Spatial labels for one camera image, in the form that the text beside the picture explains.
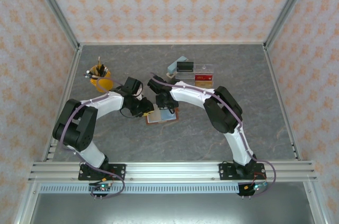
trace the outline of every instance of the blue block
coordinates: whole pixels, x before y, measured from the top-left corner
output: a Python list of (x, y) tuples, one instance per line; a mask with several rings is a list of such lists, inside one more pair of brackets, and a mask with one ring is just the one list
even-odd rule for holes
[(168, 66), (167, 68), (167, 72), (172, 75), (175, 71), (176, 71), (176, 62), (177, 61), (187, 61), (188, 59), (184, 56), (180, 57), (179, 59), (177, 59), (174, 63), (172, 63), (171, 65)]

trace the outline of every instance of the marble surface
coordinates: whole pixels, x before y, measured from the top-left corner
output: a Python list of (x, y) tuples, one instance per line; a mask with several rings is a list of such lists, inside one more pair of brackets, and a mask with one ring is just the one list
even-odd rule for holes
[[(86, 100), (99, 92), (84, 78), (102, 62), (119, 82), (128, 76), (147, 85), (155, 72), (165, 78), (167, 66), (180, 56), (196, 64), (215, 65), (215, 83), (226, 87), (243, 109), (249, 146), (260, 159), (294, 159), (270, 71), (260, 45), (84, 46), (70, 97)], [(155, 102), (155, 94), (144, 95)], [(110, 161), (232, 160), (226, 138), (216, 131), (205, 111), (180, 103), (179, 120), (146, 125), (112, 112), (96, 123), (94, 142)], [(71, 153), (55, 153), (54, 161), (76, 161)]]

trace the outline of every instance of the patterned wallpaper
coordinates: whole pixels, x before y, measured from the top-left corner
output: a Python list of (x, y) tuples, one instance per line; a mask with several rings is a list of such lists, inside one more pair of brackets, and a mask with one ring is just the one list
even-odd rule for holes
[(44, 0), (1, 0), (0, 11), (0, 223), (12, 224), (50, 137), (73, 49)]
[(270, 56), (302, 157), (315, 160), (339, 220), (339, 0), (298, 0)]
[(286, 0), (57, 0), (80, 42), (266, 40)]

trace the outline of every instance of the wall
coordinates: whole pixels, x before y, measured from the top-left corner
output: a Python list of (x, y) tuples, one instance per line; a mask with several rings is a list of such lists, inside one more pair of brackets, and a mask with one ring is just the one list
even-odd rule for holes
[(302, 157), (315, 160), (339, 220), (339, 0), (298, 0), (270, 57)]
[(0, 11), (0, 223), (13, 223), (50, 137), (73, 49), (44, 0), (1, 0)]
[(286, 0), (57, 0), (80, 42), (266, 40)]

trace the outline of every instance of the mounting plate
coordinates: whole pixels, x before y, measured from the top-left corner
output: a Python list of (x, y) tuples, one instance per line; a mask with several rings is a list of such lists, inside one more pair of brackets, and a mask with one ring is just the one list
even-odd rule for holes
[(220, 180), (265, 180), (266, 171), (265, 165), (262, 163), (256, 163), (253, 169), (250, 171), (250, 175), (246, 177), (241, 177), (237, 171), (234, 163), (223, 162), (219, 164), (219, 176)]
[[(123, 180), (125, 180), (126, 174), (126, 164), (109, 164), (109, 172), (119, 175)], [(98, 171), (95, 171), (88, 167), (86, 164), (80, 165), (80, 171), (78, 180), (79, 181), (98, 181), (107, 175)]]

